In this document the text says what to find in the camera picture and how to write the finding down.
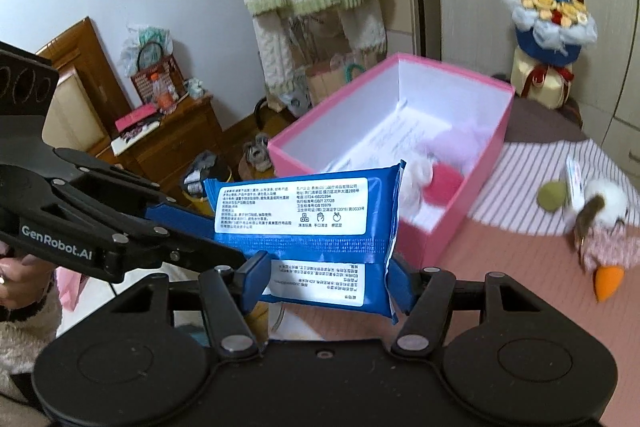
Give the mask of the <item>person left hand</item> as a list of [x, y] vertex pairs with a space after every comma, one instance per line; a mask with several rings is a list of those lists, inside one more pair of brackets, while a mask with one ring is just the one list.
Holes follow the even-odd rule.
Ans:
[[15, 310], [38, 303], [47, 294], [55, 265], [1, 243], [1, 306]]

